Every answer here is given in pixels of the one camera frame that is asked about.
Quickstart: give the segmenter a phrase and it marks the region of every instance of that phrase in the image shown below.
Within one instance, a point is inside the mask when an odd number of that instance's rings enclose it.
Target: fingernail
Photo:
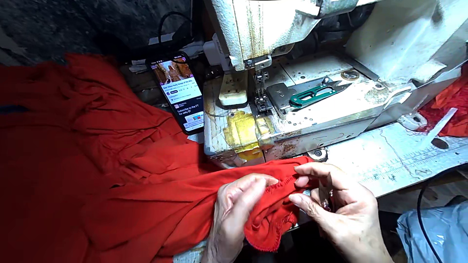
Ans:
[[[299,204],[301,201],[301,198],[297,195],[289,195],[288,197],[289,197],[289,200],[295,205]]]

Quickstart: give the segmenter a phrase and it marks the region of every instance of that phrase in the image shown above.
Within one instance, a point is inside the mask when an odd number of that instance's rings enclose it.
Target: white plastic bag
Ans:
[[[468,201],[448,207],[422,209],[421,218],[442,262],[468,262]],[[408,263],[438,263],[421,231],[416,210],[401,215],[396,230]]]

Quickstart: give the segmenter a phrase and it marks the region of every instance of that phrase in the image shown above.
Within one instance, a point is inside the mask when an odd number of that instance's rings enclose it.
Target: red fabric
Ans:
[[[463,66],[462,76],[458,80],[419,110],[428,123],[424,131],[434,128],[450,108],[458,110],[440,131],[439,136],[468,136],[468,64]]]
[[[306,157],[217,171],[171,114],[141,102],[99,56],[67,55],[68,67],[0,67],[7,262],[171,260],[208,235],[219,186],[252,172],[275,176],[245,234],[278,248],[296,221],[287,200]]]

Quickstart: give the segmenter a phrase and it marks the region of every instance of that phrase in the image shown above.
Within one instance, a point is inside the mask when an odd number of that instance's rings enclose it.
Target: sewing machine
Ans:
[[[345,47],[285,57],[315,27],[336,24],[339,14],[352,24],[349,12],[373,2]],[[466,58],[465,0],[205,3],[232,65],[204,87],[205,153],[226,168],[317,157],[397,120],[418,128],[417,110],[460,76]]]

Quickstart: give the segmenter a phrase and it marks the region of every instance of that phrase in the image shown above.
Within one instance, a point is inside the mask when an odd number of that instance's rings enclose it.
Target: dark wall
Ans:
[[[63,62],[65,52],[99,53],[92,41],[94,27],[135,48],[157,36],[159,20],[169,11],[190,15],[190,0],[0,0],[0,26],[26,52],[2,50],[23,65]],[[169,17],[163,34],[182,22],[179,16]]]

